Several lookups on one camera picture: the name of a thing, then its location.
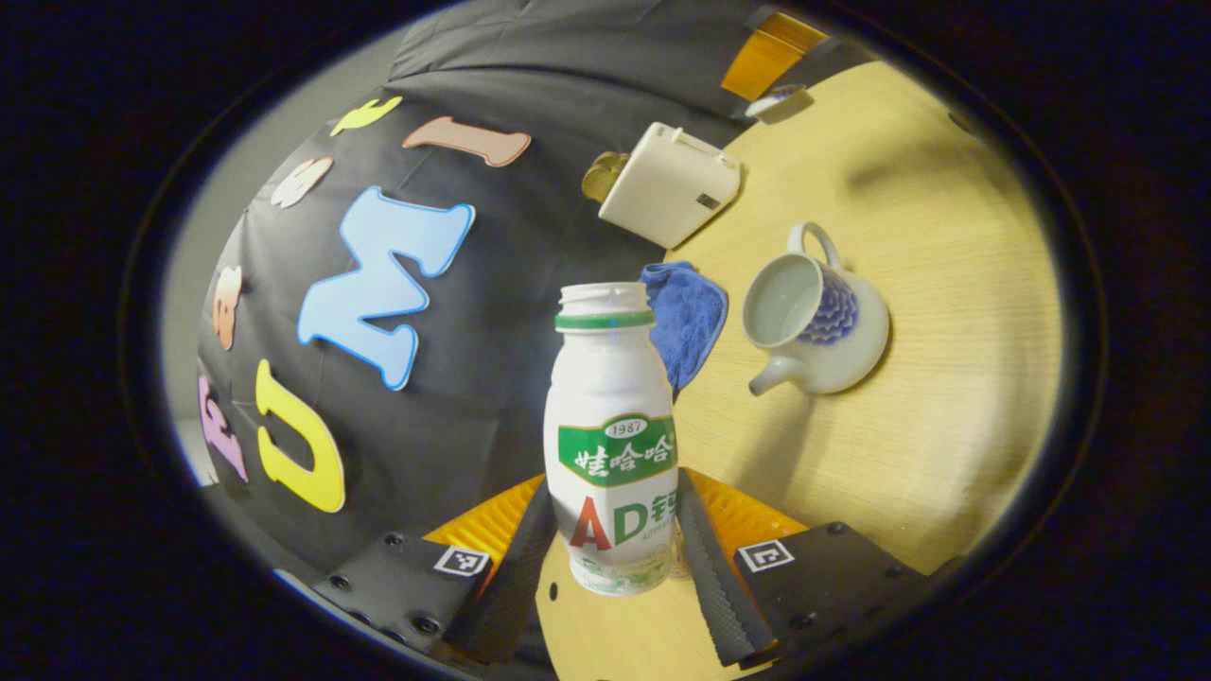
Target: teapot spout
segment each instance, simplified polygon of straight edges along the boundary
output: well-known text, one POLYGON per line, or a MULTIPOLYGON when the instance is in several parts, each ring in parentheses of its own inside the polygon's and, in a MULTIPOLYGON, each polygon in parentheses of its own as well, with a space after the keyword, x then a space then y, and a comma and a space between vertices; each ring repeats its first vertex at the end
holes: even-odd
POLYGON ((748 391, 757 397, 785 380, 793 380, 804 393, 808 393, 807 368, 787 357, 771 357, 769 365, 748 382, 748 391))

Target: yellow letter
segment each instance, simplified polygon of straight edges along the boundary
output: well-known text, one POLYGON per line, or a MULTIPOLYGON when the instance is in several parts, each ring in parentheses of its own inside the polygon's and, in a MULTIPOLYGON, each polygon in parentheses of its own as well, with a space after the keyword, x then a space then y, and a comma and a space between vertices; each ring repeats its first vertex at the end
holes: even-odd
POLYGON ((299 431, 315 459, 312 470, 306 470, 291 460, 269 437, 265 427, 257 429, 257 445, 260 448, 260 464, 269 479, 286 485, 303 500, 326 511, 337 513, 345 505, 345 471, 340 464, 337 442, 328 433, 320 414, 303 404, 293 393, 274 380, 269 373, 269 360, 260 360, 257 366, 257 411, 262 416, 270 411, 299 431))
POLYGON ((328 133, 328 137, 335 137, 343 130, 366 127, 385 116, 386 113, 394 109, 401 101, 403 101, 403 97, 391 97, 383 104, 375 107, 374 104, 378 104, 378 99, 371 99, 369 102, 342 116, 342 119, 337 121, 337 125, 332 128, 332 132, 328 133))

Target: wahaha ad calcium milk bottle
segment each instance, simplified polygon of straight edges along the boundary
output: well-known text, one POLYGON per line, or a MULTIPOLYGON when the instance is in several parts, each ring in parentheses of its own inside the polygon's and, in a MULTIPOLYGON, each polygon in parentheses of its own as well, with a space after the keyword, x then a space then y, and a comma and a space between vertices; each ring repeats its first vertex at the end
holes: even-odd
POLYGON ((660 584, 672 561, 672 389, 649 338, 656 319, 643 284, 562 293, 555 327, 563 349, 543 428, 547 487, 573 577, 593 593, 630 596, 660 584))

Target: green label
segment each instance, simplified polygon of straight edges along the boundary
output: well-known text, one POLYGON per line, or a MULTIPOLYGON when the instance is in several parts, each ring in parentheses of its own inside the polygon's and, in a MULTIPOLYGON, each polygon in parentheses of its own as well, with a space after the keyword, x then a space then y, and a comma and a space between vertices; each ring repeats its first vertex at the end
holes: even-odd
POLYGON ((677 465, 673 417, 625 414, 599 428, 559 427, 559 462, 596 487, 618 487, 677 465))

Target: blue cloth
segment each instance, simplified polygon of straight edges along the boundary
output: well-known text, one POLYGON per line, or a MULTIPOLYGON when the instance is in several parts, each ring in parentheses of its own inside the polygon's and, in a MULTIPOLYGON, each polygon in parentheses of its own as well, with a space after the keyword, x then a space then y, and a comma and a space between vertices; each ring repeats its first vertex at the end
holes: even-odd
POLYGON ((656 313, 652 344, 665 361, 676 397, 711 354, 728 316, 728 294, 687 261, 650 264, 639 281, 648 285, 649 304, 656 313))

